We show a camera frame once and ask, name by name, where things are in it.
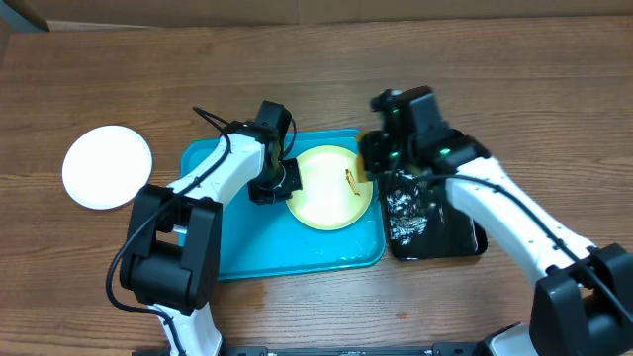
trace yellow object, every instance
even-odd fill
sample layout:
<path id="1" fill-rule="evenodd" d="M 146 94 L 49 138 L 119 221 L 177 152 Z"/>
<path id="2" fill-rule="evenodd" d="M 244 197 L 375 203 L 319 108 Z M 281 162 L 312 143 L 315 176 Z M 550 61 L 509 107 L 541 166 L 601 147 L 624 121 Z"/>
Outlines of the yellow object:
<path id="1" fill-rule="evenodd" d="M 356 222 L 372 201 L 374 186 L 358 182 L 356 154 L 338 146 L 320 146 L 297 157 L 304 189 L 286 201 L 302 223 L 333 230 Z"/>

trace blue object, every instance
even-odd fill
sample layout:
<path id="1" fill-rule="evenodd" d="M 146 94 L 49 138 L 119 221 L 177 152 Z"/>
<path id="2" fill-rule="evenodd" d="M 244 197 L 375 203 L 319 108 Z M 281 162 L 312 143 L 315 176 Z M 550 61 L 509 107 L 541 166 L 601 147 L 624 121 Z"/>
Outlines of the blue object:
<path id="1" fill-rule="evenodd" d="M 317 146 L 336 145 L 358 153 L 356 129 L 297 133 L 290 158 Z M 218 145 L 217 139 L 194 142 L 182 156 L 181 177 L 196 168 Z M 256 206 L 243 187 L 225 208 L 220 280 L 371 266 L 385 253 L 383 215 L 374 183 L 369 209 L 352 225 L 322 231 L 304 225 L 285 202 Z M 180 235 L 181 244 L 184 235 Z"/>

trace black cable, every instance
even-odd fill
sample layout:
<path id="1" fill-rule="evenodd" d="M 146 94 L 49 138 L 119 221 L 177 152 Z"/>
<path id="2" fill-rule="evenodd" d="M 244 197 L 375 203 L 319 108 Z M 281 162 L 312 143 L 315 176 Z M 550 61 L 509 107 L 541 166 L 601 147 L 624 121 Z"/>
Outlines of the black cable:
<path id="1" fill-rule="evenodd" d="M 219 116 L 217 116 L 215 114 L 211 114 L 210 112 L 208 112 L 206 110 L 203 110 L 203 109 L 200 109 L 198 107 L 194 107 L 193 109 L 198 115 L 203 117 L 208 122 L 211 122 L 209 120 L 209 117 L 211 117 L 211 118 L 214 118 L 214 119 L 218 120 L 219 122 L 221 122 L 221 123 L 223 123 L 225 125 L 228 125 L 228 121 L 226 121 L 225 119 L 223 119 L 223 118 L 221 118 L 221 117 L 219 117 Z"/>
<path id="2" fill-rule="evenodd" d="M 158 208 L 158 210 L 156 210 L 156 212 L 154 212 L 154 214 L 149 216 L 149 218 L 147 218 L 147 220 L 145 220 L 145 222 L 140 225 L 140 227 L 135 231 L 135 233 L 133 233 L 130 236 L 130 238 L 128 238 L 126 243 L 124 243 L 124 245 L 121 247 L 121 249 L 119 250 L 119 252 L 115 256 L 115 258 L 112 260 L 112 263 L 110 264 L 110 268 L 108 269 L 108 275 L 106 276 L 106 294 L 108 295 L 108 299 L 110 300 L 110 303 L 112 303 L 113 306 L 117 307 L 118 309 L 120 309 L 122 311 L 147 313 L 147 314 L 152 314 L 152 315 L 156 315 L 156 316 L 161 317 L 164 320 L 164 323 L 169 327 L 169 331 L 171 332 L 171 336 L 172 336 L 172 338 L 174 340 L 174 344 L 176 345 L 176 349 L 178 349 L 178 354 L 180 356 L 185 356 L 186 355 L 186 351 L 183 349 L 182 344 L 180 343 L 180 338 L 178 337 L 178 331 L 176 330 L 176 326 L 174 325 L 173 319 L 164 311 L 158 311 L 158 310 L 153 310 L 153 309 L 149 309 L 149 308 L 132 307 L 132 306 L 128 306 L 128 305 L 125 305 L 125 304 L 119 302 L 119 300 L 117 300 L 117 297 L 114 294 L 114 291 L 113 291 L 113 288 L 112 288 L 112 281 L 114 279 L 115 270 L 117 269 L 117 265 L 119 265 L 119 262 L 121 262 L 121 259 L 123 258 L 123 255 L 126 253 L 126 250 L 130 247 L 130 245 L 135 240 L 135 238 L 140 234 L 140 232 L 143 231 L 145 228 L 147 228 L 147 226 L 152 221 L 157 219 L 167 209 L 169 209 L 171 207 L 171 205 L 173 205 L 178 199 L 182 198 L 185 194 L 189 193 L 192 189 L 194 189 L 196 186 L 198 186 L 200 184 L 200 182 L 202 182 L 205 179 L 207 179 L 207 177 L 209 177 L 228 157 L 228 154 L 230 153 L 230 138 L 228 137 L 228 134 L 223 132 L 223 130 L 220 127 L 220 125 L 218 125 L 217 123 L 209 120 L 207 117 L 205 117 L 205 115 L 209 114 L 209 116 L 211 116 L 212 118 L 217 119 L 218 121 L 221 121 L 223 123 L 226 123 L 226 121 L 221 119 L 221 118 L 218 118 L 215 115 L 213 115 L 211 113 L 208 113 L 208 112 L 206 112 L 206 111 L 204 111 L 202 109 L 200 109 L 200 110 L 203 112 L 202 114 L 201 114 L 201 112 L 197 111 L 196 108 L 194 108 L 194 111 L 196 113 L 198 113 L 201 117 L 205 118 L 205 120 L 207 120 L 211 125 L 213 125 L 216 129 L 218 129 L 218 131 L 220 131 L 221 135 L 225 138 L 225 140 L 226 140 L 225 152 L 220 157 L 220 159 L 218 159 L 218 161 L 216 161 L 216 163 L 214 163 L 211 167 L 209 167 L 209 169 L 207 169 L 203 174 L 201 174 L 200 176 L 196 177 L 193 180 L 193 182 L 190 183 L 188 186 L 186 186 L 183 190 L 181 190 L 180 192 L 174 194 L 170 200 L 168 200 L 162 206 L 160 206 L 160 208 Z"/>
<path id="3" fill-rule="evenodd" d="M 295 123 L 295 119 L 293 118 L 290 118 L 290 122 L 293 124 L 293 139 L 290 141 L 288 148 L 286 148 L 284 153 L 281 155 L 281 159 L 286 158 L 288 153 L 290 153 L 290 151 L 293 149 L 293 146 L 295 145 L 295 138 L 297 138 L 297 123 Z"/>
<path id="4" fill-rule="evenodd" d="M 585 274 L 591 279 L 591 282 L 594 283 L 594 286 L 598 290 L 600 290 L 604 294 L 604 296 L 613 304 L 613 306 L 622 314 L 624 321 L 628 321 L 630 324 L 633 323 L 633 319 L 631 318 L 631 315 L 629 314 L 628 310 L 622 305 L 622 303 L 617 299 L 617 297 L 615 297 L 615 295 L 611 292 L 611 290 L 608 287 L 606 287 L 604 283 L 602 283 L 602 281 L 595 275 L 595 273 L 591 271 L 591 269 L 588 268 L 585 263 L 581 263 L 581 259 L 572 250 L 570 250 L 567 247 L 567 245 L 565 244 L 565 241 L 558 238 L 549 229 L 549 227 L 547 227 L 546 224 L 544 224 L 527 206 L 525 206 L 525 204 L 523 204 L 523 202 L 521 202 L 520 199 L 516 198 L 516 196 L 506 191 L 501 185 L 488 182 L 484 179 L 465 176 L 465 175 L 458 175 L 458 174 L 433 174 L 433 175 L 421 176 L 421 177 L 416 178 L 416 180 L 424 180 L 424 181 L 446 180 L 446 179 L 461 179 L 461 180 L 477 183 L 477 184 L 493 189 L 494 192 L 502 193 L 508 199 L 513 201 L 517 206 L 519 206 L 523 210 L 523 212 L 526 215 L 528 215 L 543 230 L 543 232 L 545 232 L 545 235 L 548 238 L 554 241 L 554 243 L 556 244 L 558 248 L 560 248 L 563 252 L 565 252 L 565 254 L 567 254 L 567 256 L 571 258 L 574 262 L 580 265 L 581 269 L 583 269 L 583 272 L 585 272 Z"/>

